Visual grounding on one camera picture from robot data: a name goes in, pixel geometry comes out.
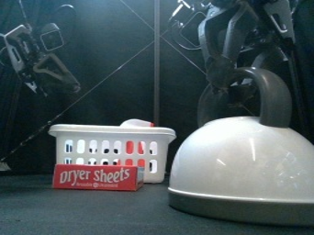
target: gray kettle handle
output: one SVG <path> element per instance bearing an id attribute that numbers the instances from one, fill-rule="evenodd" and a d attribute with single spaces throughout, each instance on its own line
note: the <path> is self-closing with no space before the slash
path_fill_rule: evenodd
<path id="1" fill-rule="evenodd" d="M 282 79 L 270 71 L 251 67 L 234 70 L 231 83 L 241 78 L 251 78 L 261 92 L 261 124 L 288 128 L 292 121 L 292 94 Z"/>

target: kettle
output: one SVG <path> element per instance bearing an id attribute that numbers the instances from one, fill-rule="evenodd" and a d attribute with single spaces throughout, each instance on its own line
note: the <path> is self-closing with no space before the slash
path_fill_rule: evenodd
<path id="1" fill-rule="evenodd" d="M 314 225 L 314 146 L 289 128 L 292 95 L 265 69 L 235 69 L 261 92 L 259 117 L 207 122 L 173 161 L 170 206 L 233 221 Z"/>

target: white laundry basket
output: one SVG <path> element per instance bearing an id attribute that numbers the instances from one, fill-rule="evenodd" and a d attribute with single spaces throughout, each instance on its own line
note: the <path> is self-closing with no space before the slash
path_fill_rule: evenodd
<path id="1" fill-rule="evenodd" d="M 173 129 L 59 124 L 50 134 L 58 164 L 139 165 L 146 183 L 163 181 Z"/>

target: black backdrop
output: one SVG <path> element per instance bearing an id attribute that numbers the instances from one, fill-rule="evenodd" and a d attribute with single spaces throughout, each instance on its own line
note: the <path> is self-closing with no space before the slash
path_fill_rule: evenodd
<path id="1" fill-rule="evenodd" d="M 175 130 L 170 145 L 167 171 L 178 147 L 198 128 L 197 107 L 206 86 L 202 52 L 183 50 L 173 42 L 167 21 L 177 0 L 161 0 L 159 67 L 155 66 L 155 1 L 147 0 L 24 0 L 34 24 L 48 22 L 51 12 L 63 4 L 75 7 L 72 15 L 55 19 L 70 43 L 58 56 L 82 83 L 76 95 L 39 97 L 23 85 L 12 69 L 2 67 L 2 156 L 8 155 L 23 140 L 62 114 L 54 124 L 119 125 L 130 118 L 154 121 L 155 69 L 159 70 L 159 126 Z M 0 3 L 0 32 L 22 24 L 18 1 Z M 313 119 L 313 73 L 305 68 L 306 114 Z M 8 157 L 14 173 L 51 173 L 55 164 L 55 138 L 46 129 Z"/>

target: dark gray floor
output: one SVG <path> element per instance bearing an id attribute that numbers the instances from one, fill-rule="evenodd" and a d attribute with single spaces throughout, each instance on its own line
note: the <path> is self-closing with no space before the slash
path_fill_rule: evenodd
<path id="1" fill-rule="evenodd" d="M 314 234 L 201 218 L 169 206 L 169 179 L 138 192 L 52 189 L 51 175 L 0 176 L 0 234 Z"/>

